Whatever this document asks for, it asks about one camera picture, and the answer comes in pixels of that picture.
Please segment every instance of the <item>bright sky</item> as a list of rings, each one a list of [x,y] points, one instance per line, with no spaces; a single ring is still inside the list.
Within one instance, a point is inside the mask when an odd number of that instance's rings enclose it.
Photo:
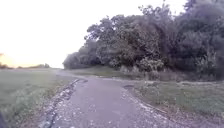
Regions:
[[[138,6],[163,0],[0,0],[0,53],[16,65],[48,63],[62,67],[77,51],[91,24],[117,14],[141,14]],[[166,0],[172,11],[186,0]]]

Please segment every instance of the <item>dense vegetation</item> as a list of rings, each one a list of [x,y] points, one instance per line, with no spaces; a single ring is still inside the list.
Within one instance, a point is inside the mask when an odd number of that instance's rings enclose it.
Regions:
[[[188,0],[185,12],[178,16],[166,4],[139,9],[142,15],[106,17],[90,26],[84,46],[66,58],[64,67],[170,69],[222,78],[223,0]]]

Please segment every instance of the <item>tree foliage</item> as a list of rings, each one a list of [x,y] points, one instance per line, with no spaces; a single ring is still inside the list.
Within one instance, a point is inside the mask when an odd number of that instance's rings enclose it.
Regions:
[[[173,16],[169,6],[139,7],[142,15],[116,15],[93,24],[84,46],[64,61],[69,69],[94,65],[169,68],[223,76],[224,1],[188,0]]]

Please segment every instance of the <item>green grass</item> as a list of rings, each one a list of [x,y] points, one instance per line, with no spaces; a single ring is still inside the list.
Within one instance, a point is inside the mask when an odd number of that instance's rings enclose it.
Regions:
[[[223,83],[154,82],[136,86],[136,89],[145,101],[156,107],[223,117]]]
[[[72,78],[55,69],[0,70],[0,111],[9,127],[17,127]]]
[[[116,71],[108,67],[92,67],[92,68],[75,69],[75,70],[69,70],[69,71],[76,75],[94,75],[94,76],[109,77],[109,78],[119,77],[119,78],[127,78],[127,79],[134,79],[135,77],[135,76],[121,73],[119,71]]]

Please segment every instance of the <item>grassy field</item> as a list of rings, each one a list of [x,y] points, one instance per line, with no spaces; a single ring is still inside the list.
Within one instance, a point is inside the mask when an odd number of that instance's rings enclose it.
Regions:
[[[165,111],[224,118],[224,84],[221,82],[154,82],[135,89],[143,100]]]
[[[40,108],[46,99],[72,81],[56,69],[0,70],[0,111],[9,127],[16,127]]]
[[[69,71],[76,75],[94,75],[94,76],[101,76],[101,77],[118,77],[118,78],[127,78],[127,79],[135,78],[135,76],[124,74],[108,67],[92,67],[92,68],[75,69],[75,70],[69,70]]]

